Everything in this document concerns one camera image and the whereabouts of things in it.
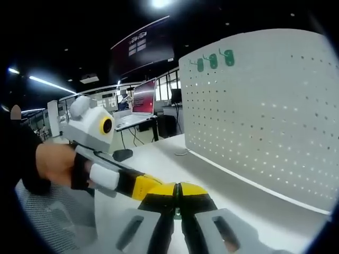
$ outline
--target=black ceiling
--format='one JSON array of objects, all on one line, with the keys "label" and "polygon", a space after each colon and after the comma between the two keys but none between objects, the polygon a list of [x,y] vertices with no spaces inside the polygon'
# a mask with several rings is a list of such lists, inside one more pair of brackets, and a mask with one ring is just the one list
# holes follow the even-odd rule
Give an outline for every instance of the black ceiling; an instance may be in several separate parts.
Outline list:
[{"label": "black ceiling", "polygon": [[[140,69],[129,74],[124,82],[156,77],[176,67],[178,59],[185,54],[233,34],[271,28],[315,30],[305,8],[244,9],[230,7],[225,1],[178,0],[164,10],[156,10],[149,2],[119,1],[119,6],[111,12],[97,12],[88,7],[83,15],[69,12],[29,17],[19,30],[8,31],[6,35],[13,49],[10,66],[19,70],[20,75],[7,74],[2,103],[8,107],[18,104],[27,110],[46,107],[50,100],[70,95],[29,80],[29,76],[75,92],[111,85],[110,48],[133,31],[166,15],[171,16],[175,61]],[[79,81],[91,73],[97,74],[100,81],[86,85]]]}]

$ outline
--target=red screen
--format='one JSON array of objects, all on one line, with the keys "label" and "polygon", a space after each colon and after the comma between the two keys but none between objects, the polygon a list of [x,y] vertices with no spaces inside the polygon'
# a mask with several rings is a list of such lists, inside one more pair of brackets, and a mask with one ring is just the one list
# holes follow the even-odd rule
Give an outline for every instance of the red screen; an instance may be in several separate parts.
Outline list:
[{"label": "red screen", "polygon": [[153,114],[155,79],[136,87],[133,99],[133,112]]}]

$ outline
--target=white pegboard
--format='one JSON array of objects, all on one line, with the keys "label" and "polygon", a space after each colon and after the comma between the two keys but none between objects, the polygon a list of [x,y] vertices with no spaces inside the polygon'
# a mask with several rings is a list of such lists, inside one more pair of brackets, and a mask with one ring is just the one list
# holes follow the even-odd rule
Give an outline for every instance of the white pegboard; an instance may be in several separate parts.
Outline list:
[{"label": "white pegboard", "polygon": [[322,35],[238,34],[179,66],[187,148],[272,194],[331,210],[339,194],[339,64]]}]

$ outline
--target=display screen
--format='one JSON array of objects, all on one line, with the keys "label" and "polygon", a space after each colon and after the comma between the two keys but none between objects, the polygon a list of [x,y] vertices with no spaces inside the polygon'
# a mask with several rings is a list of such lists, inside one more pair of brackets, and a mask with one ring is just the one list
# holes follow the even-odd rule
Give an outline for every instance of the display screen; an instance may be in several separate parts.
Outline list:
[{"label": "display screen", "polygon": [[156,79],[151,79],[136,87],[133,99],[133,112],[153,114]]},{"label": "display screen", "polygon": [[142,66],[174,58],[168,20],[153,22],[114,45],[110,76],[121,76]]}]

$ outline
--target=ceiling light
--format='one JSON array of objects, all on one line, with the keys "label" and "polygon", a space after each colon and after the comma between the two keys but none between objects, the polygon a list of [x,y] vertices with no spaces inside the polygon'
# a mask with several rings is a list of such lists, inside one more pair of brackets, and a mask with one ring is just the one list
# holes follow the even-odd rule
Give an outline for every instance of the ceiling light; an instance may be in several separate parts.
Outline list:
[{"label": "ceiling light", "polygon": [[83,84],[88,84],[88,83],[92,83],[92,82],[96,82],[96,81],[99,81],[99,78],[97,76],[84,78],[84,79],[80,80],[80,82],[83,83]]},{"label": "ceiling light", "polygon": [[61,86],[57,86],[57,85],[52,84],[52,83],[49,83],[49,82],[47,82],[47,81],[45,81],[45,80],[42,80],[42,79],[40,79],[40,78],[35,78],[35,77],[33,77],[33,76],[30,76],[29,79],[35,80],[35,81],[37,81],[37,82],[40,82],[40,83],[43,83],[43,84],[46,84],[46,85],[49,85],[49,86],[53,86],[53,87],[55,87],[55,88],[59,88],[59,89],[61,89],[61,90],[67,91],[67,92],[69,92],[69,93],[71,93],[71,94],[76,94],[76,92],[74,92],[74,91],[68,90],[68,89],[66,89],[66,88],[63,88],[63,87],[61,87]]},{"label": "ceiling light", "polygon": [[45,110],[45,108],[36,108],[35,110],[24,110],[24,111],[21,111],[21,113],[23,114],[23,113],[39,111],[39,110]]},{"label": "ceiling light", "polygon": [[173,0],[152,0],[152,6],[154,8],[163,8],[173,2]]},{"label": "ceiling light", "polygon": [[8,70],[12,73],[15,73],[15,74],[20,74],[20,72],[18,72],[17,70],[14,70],[12,68],[8,68]]}]

